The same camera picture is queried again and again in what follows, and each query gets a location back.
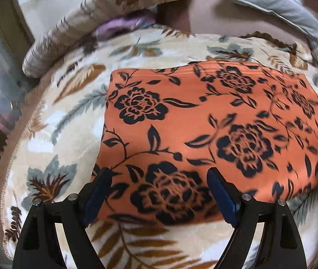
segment orange cloth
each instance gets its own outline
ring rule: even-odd
[[[116,70],[97,165],[114,171],[100,219],[219,219],[212,166],[257,200],[290,199],[318,184],[318,97],[303,74],[257,63]]]

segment metal screw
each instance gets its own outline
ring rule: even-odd
[[[33,200],[33,205],[38,206],[42,201],[39,198]]]
[[[286,201],[283,200],[283,199],[279,199],[279,200],[277,201],[277,203],[280,204],[281,206],[285,206],[285,205],[286,205]]]
[[[243,195],[241,195],[241,197],[246,201],[249,201],[251,199],[251,195],[248,193],[244,193]]]
[[[68,200],[70,200],[70,201],[74,201],[77,198],[78,198],[78,194],[76,194],[76,193],[69,194],[69,196],[68,196]]]

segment purple cloth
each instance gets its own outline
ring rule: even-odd
[[[155,14],[149,9],[143,9],[114,18],[101,24],[93,33],[97,40],[107,40],[116,34],[127,33],[139,28],[146,28],[155,23]]]

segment purple fabric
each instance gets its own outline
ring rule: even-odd
[[[138,28],[145,28],[155,23],[155,14],[149,9],[114,18],[101,24],[93,33],[97,40],[107,40],[116,34],[127,33]]]

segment bedspread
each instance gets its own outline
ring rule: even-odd
[[[9,257],[34,198],[61,201],[90,181],[103,135],[111,73],[123,68],[166,69],[192,61],[255,62],[287,76],[305,74],[318,94],[317,67],[260,38],[193,35],[154,26],[106,42],[93,41],[90,47],[68,53],[42,78],[2,155],[0,240]],[[289,183],[280,189],[289,189]],[[307,262],[314,268],[318,186],[289,200],[289,207]],[[126,221],[131,223],[98,220],[87,229],[108,269],[212,268],[233,231],[224,221],[175,228],[141,228],[135,218]],[[262,228],[259,224],[245,268],[255,259]],[[75,268],[60,225],[57,230],[67,267]]]

